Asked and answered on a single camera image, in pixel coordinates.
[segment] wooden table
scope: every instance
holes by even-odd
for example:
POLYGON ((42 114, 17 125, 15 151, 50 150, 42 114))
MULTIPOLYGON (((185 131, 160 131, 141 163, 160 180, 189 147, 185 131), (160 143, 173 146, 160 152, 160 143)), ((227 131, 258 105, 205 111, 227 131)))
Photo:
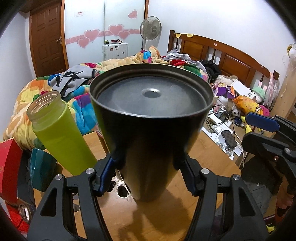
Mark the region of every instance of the wooden table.
MULTIPOLYGON (((84 136, 95 157, 105 157, 105 152, 96 133, 84 136)), ((230 177, 241 175, 239 168, 229 157, 201 131, 190 151, 191 158, 197 159, 202 167, 210 169, 217 175, 230 177)), ((71 174, 64 168, 59 173, 66 177, 71 174)), ((187 191, 180 171, 158 200, 153 202, 135 201, 129 194, 121 198, 117 186, 122 185, 120 177, 114 177, 116 186, 112 192, 106 192, 98 198, 107 228, 114 241, 131 240, 183 240, 189 228, 198 198, 187 191)), ((34 190, 36 206, 40 203, 42 192, 34 190)), ((222 195, 217 196, 217 207, 222 203, 222 195)), ((78 235, 86 238, 80 211, 75 212, 78 235)))

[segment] multicolored quilt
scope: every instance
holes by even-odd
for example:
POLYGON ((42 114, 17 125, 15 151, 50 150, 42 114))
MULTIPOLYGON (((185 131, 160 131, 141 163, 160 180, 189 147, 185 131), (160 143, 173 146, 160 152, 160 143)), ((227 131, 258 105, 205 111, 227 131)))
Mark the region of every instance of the multicolored quilt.
MULTIPOLYGON (((118 66, 139 63, 170 64, 170 62, 164 61, 161 58, 157 48, 151 46, 149 50, 138 52, 132 57, 110 59, 98 64, 84 63, 81 65, 98 69, 100 70, 99 74, 102 74, 118 66)), ((185 68, 205 81, 207 80, 207 74, 195 66, 184 66, 182 63, 179 66, 174 64, 174 66, 185 68)), ((27 116, 27 108, 37 97, 52 90, 49 81, 55 76, 57 75, 36 78, 22 89, 16 99, 10 123, 3 134, 4 140, 14 137, 23 149, 45 149, 32 130, 32 123, 27 116)), ((81 134, 84 135, 95 130, 96 116, 90 102, 89 85, 78 87, 75 91, 64 97, 63 100, 67 102, 81 134)))

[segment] door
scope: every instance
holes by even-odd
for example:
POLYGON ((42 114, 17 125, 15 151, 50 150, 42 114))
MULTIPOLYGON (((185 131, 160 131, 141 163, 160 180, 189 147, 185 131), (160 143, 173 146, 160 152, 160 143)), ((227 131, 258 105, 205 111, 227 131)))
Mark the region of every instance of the door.
POLYGON ((37 77, 66 71, 61 42, 61 2, 47 4, 30 16, 30 48, 37 77))

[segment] bottle neck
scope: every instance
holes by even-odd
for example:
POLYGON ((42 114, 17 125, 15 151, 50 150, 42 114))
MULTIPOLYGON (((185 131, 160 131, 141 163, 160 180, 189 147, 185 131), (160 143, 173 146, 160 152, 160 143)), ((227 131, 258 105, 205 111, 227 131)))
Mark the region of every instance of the bottle neck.
POLYGON ((39 96, 27 109, 27 115, 35 131, 43 130, 59 119, 66 103, 58 91, 39 96))

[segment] red box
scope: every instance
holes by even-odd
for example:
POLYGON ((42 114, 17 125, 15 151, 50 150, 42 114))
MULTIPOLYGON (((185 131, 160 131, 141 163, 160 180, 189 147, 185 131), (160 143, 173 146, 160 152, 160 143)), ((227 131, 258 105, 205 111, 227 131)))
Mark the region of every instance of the red box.
POLYGON ((22 149, 12 138, 0 143, 0 197, 17 203, 17 178, 22 149))

